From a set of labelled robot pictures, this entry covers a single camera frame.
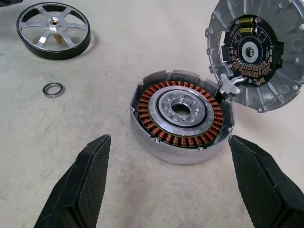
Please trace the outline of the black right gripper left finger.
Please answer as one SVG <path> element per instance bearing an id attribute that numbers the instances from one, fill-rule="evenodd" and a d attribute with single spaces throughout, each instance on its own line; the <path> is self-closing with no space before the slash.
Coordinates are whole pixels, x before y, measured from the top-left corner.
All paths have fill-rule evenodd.
<path id="1" fill-rule="evenodd" d="M 105 192 L 111 136 L 105 134 L 78 154 L 52 189 L 36 228 L 95 228 Z"/>

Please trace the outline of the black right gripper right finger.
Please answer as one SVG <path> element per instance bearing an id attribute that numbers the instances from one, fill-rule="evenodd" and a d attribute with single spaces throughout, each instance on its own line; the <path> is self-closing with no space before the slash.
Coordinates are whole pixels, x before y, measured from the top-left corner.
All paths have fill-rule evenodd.
<path id="1" fill-rule="evenodd" d="M 232 135 L 229 146 L 238 189 L 256 228 L 302 228 L 304 194 L 274 158 L 248 140 Z"/>

